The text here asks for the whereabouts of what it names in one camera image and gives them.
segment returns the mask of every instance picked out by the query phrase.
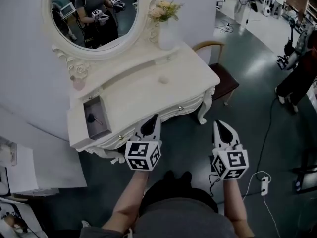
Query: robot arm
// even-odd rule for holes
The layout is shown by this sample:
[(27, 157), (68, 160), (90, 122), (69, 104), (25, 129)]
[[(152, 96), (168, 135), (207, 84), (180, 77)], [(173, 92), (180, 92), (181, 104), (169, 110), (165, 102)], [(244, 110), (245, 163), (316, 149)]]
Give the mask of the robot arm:
[(109, 17), (105, 15), (101, 10), (95, 10), (92, 12), (91, 15), (95, 22), (100, 24), (101, 26), (105, 25), (109, 19)]
[(125, 159), (130, 169), (153, 170), (161, 157), (160, 130), (158, 114), (139, 122), (125, 148)]
[(249, 167), (238, 133), (225, 122), (213, 122), (213, 168), (221, 180), (238, 179)]
[(121, 0), (111, 0), (112, 7), (115, 10), (115, 12), (120, 12), (125, 10), (125, 3)]
[(238, 133), (225, 122), (216, 120), (213, 122), (213, 154), (220, 150), (242, 150)]

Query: forearm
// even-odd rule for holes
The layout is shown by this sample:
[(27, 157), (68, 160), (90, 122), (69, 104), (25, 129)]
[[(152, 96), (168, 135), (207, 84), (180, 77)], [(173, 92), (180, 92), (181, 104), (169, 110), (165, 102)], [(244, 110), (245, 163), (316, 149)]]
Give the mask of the forearm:
[(109, 0), (105, 2), (105, 6), (108, 8), (113, 8), (112, 3)]
[(80, 21), (84, 24), (91, 24), (95, 22), (94, 18), (90, 18), (90, 17), (83, 17), (80, 19)]
[(134, 219), (138, 216), (148, 177), (148, 172), (134, 172), (131, 181), (117, 201), (113, 213), (119, 212)]
[(231, 221), (247, 219), (247, 211), (244, 206), (237, 180), (224, 180), (224, 214)]

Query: grey t-shirt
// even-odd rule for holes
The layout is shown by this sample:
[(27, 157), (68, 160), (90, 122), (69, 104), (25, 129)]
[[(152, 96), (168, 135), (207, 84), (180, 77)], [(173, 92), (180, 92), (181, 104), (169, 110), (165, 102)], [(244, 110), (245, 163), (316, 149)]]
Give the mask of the grey t-shirt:
[(86, 0), (86, 6), (82, 0), (75, 0), (75, 8), (85, 8), (86, 14), (88, 17), (91, 17), (91, 13), (95, 10), (102, 10), (103, 13), (107, 11), (106, 7), (104, 6), (104, 0)]
[[(120, 238), (101, 228), (83, 228), (80, 238)], [(194, 199), (172, 198), (146, 208), (137, 220), (133, 238), (237, 238), (231, 222)]]

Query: chair backrest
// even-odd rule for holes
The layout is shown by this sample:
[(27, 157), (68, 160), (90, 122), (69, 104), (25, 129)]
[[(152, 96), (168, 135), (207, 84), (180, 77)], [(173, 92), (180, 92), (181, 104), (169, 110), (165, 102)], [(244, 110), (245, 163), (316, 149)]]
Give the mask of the chair backrest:
[(219, 41), (204, 41), (204, 42), (200, 42), (200, 43), (196, 44), (193, 47), (193, 50), (195, 52), (197, 52), (199, 49), (202, 49), (202, 48), (208, 47), (208, 46), (213, 46), (213, 45), (220, 45), (220, 50), (219, 50), (219, 55), (218, 55), (218, 63), (219, 63), (219, 59), (220, 59), (220, 56), (221, 56), (221, 53), (222, 53), (222, 49), (223, 49), (223, 46), (224, 46), (223, 42), (219, 42)]

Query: carved table leg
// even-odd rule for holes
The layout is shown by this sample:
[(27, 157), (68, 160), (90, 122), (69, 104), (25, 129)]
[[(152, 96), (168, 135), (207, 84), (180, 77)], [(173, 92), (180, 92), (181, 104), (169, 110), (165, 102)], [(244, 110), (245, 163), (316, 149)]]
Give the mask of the carved table leg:
[(109, 150), (104, 150), (103, 148), (99, 148), (96, 146), (89, 147), (86, 149), (87, 152), (89, 153), (96, 153), (99, 157), (105, 158), (105, 159), (116, 159), (118, 158), (119, 163), (124, 163), (125, 158), (124, 156), (116, 151), (109, 151)]
[(212, 95), (214, 94), (215, 87), (209, 88), (204, 95), (203, 104), (198, 112), (198, 121), (201, 125), (205, 124), (207, 120), (204, 118), (204, 115), (210, 109), (212, 105)]

